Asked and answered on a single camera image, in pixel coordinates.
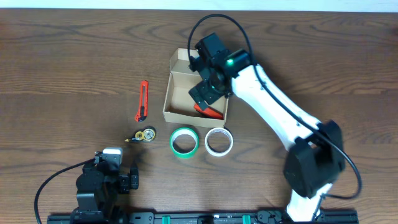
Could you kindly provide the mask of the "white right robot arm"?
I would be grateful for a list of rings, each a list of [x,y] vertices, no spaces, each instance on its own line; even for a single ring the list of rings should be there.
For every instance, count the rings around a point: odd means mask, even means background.
[[[190,69],[202,81],[189,94],[206,110],[221,97],[236,95],[271,127],[287,150],[284,176],[292,188],[287,214],[295,222],[309,222],[319,214],[320,199],[345,169],[344,157],[314,131],[341,146],[341,129],[334,121],[323,124],[281,92],[260,65],[253,65],[243,49],[228,50],[215,33],[196,45]]]

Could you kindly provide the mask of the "green tape roll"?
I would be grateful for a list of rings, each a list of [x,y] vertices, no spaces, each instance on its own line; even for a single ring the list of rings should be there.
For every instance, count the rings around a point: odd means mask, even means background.
[[[190,128],[178,128],[170,136],[170,148],[180,159],[193,157],[199,147],[199,138]]]

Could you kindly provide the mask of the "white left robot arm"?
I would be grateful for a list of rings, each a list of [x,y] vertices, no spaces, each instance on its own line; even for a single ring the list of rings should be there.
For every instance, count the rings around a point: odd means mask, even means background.
[[[129,223],[116,202],[119,195],[138,189],[139,169],[133,162],[129,173],[120,173],[120,159],[120,155],[99,152],[83,166],[76,180],[78,208],[72,211],[70,223]]]

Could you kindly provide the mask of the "red utility knife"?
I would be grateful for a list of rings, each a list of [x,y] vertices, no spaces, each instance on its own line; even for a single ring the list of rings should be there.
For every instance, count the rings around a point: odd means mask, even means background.
[[[140,85],[139,108],[137,114],[135,115],[135,120],[137,122],[142,122],[147,118],[148,96],[149,96],[149,82],[147,80],[142,80]]]

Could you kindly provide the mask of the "red marker pen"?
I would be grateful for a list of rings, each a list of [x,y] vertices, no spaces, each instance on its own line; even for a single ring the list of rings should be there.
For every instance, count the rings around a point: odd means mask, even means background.
[[[201,109],[198,104],[195,104],[193,108],[202,114],[203,116],[211,119],[223,119],[223,114],[218,112],[217,110],[214,110],[213,108],[207,107],[205,110]]]

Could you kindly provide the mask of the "white tape roll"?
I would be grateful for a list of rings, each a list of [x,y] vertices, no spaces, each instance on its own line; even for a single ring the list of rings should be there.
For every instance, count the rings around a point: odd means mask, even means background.
[[[205,149],[214,157],[226,156],[233,144],[233,135],[225,128],[213,128],[205,136]]]

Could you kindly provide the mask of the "black yellow correction tape dispenser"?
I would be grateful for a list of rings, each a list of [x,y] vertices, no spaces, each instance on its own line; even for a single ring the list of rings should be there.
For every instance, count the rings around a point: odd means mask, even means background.
[[[152,142],[156,137],[155,128],[148,126],[137,130],[131,137],[125,139],[125,142]]]

